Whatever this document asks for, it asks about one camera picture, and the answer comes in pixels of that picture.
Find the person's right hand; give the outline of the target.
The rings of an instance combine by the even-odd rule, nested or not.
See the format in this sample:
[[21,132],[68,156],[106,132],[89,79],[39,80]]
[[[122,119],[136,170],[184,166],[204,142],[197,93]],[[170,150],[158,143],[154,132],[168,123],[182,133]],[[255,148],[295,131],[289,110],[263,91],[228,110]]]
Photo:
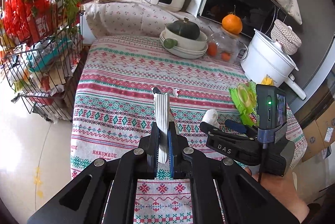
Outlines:
[[275,176],[263,173],[261,186],[269,191],[284,207],[286,207],[302,223],[309,214],[309,207],[299,197],[294,185],[291,169],[285,176]]

